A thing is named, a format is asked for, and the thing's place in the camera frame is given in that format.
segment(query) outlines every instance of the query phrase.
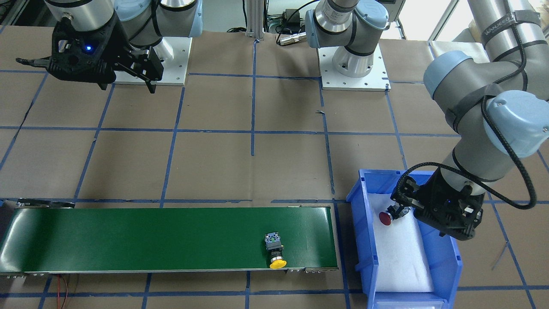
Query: blue box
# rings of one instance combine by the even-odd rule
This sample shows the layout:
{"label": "blue box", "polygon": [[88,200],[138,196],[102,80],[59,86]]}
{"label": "blue box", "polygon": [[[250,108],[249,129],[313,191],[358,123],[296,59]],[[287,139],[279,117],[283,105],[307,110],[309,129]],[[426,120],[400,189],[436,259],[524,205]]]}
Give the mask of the blue box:
{"label": "blue box", "polygon": [[[423,238],[423,247],[429,264],[434,292],[432,293],[388,293],[376,292],[378,256],[373,231],[368,193],[391,194],[404,171],[361,169],[359,179],[347,195],[351,202],[355,226],[358,265],[361,273],[362,291],[368,295],[368,309],[391,308],[437,308],[452,309],[456,297],[463,263],[456,240],[448,235],[439,236],[439,231],[418,221]],[[412,172],[410,175],[421,185],[427,182],[433,172]]]}

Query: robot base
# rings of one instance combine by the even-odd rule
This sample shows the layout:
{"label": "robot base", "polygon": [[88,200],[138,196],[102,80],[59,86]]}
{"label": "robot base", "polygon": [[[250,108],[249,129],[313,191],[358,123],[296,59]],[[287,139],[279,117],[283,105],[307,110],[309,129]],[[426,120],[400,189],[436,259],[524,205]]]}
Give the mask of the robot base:
{"label": "robot base", "polygon": [[318,62],[320,63],[323,89],[355,91],[385,91],[386,89],[391,89],[379,45],[374,51],[372,69],[363,78],[351,78],[336,70],[332,64],[332,57],[337,49],[337,46],[318,49]]}
{"label": "robot base", "polygon": [[[163,62],[164,73],[162,75],[162,80],[158,81],[156,84],[160,86],[184,86],[193,39],[189,37],[164,37],[164,40],[166,40],[173,49],[173,59],[167,59]],[[144,85],[145,82],[126,72],[117,71],[115,84]]]}

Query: green conveyor belt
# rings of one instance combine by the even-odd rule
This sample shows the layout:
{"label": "green conveyor belt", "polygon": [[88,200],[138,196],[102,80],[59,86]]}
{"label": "green conveyor belt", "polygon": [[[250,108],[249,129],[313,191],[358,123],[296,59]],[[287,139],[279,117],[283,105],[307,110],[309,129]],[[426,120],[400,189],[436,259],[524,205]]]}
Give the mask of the green conveyor belt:
{"label": "green conveyor belt", "polygon": [[289,269],[337,269],[328,207],[16,209],[0,273],[269,269],[277,231]]}

